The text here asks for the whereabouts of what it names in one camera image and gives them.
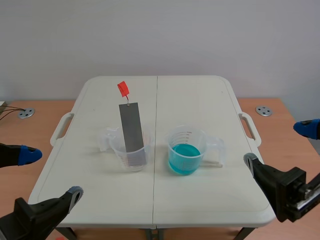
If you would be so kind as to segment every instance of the white folding table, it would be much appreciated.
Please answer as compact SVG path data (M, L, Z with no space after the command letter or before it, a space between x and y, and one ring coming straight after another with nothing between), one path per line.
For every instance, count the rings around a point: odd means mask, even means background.
M140 172L126 172L112 152L100 152L97 134L120 127L125 81L130 102L138 102L142 124L155 134L154 155ZM60 137L72 118L65 136ZM254 139L246 136L245 119ZM165 135L188 124L224 140L223 168L201 166L188 176L168 168ZM240 109L230 83L218 76L100 76L83 87L70 113L50 140L53 150L29 204L81 186L84 195L57 228L76 239L72 227L165 229L244 227L237 239L271 222L275 215L243 156L255 153L261 139L251 117Z

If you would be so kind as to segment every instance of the measuring cup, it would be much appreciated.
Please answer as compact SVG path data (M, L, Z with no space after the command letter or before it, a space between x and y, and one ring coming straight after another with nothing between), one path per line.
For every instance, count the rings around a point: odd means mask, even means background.
M225 164L224 141L218 137L208 136L202 130L181 125L168 135L167 140L169 165L179 174L189 175L196 171L208 151L218 153L218 156L210 159L211 166L221 168Z
M98 144L101 152L113 149L124 169L137 172L147 165L154 142L154 136L147 127L142 129L142 137L144 147L137 151L127 152L122 128L107 127L98 134Z

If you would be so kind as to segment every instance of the red clip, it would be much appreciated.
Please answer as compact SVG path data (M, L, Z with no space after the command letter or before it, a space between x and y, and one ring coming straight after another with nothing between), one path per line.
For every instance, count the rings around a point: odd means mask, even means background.
M122 97L127 96L129 94L129 89L125 81L120 82L118 84L118 88L120 90Z

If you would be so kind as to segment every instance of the metal grommet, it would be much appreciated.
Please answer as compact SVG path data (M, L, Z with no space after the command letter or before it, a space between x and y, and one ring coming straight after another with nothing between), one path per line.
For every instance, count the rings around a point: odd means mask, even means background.
M35 109L32 107L28 107L24 111L20 111L18 113L18 118L27 119L27 118L31 117L33 114L35 114Z
M267 107L267 106L257 106L255 108L255 111L261 115L261 116L265 116L265 117L269 117L272 114L272 110Z

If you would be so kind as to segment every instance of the black cable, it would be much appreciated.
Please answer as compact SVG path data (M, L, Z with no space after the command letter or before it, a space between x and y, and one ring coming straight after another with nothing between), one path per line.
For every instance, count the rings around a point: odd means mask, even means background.
M13 109L3 110L3 111L0 111L0 113L7 112L7 111L13 111Z
M15 112L15 111L20 111L20 109L14 109L14 110L8 112L6 115L4 115L2 118L0 118L0 121L1 121L4 117L8 116L10 113L13 113L13 112Z
M4 106L5 108L12 108L12 109L20 109L22 111L25 111L25 109L21 108L21 107L16 107L16 106Z

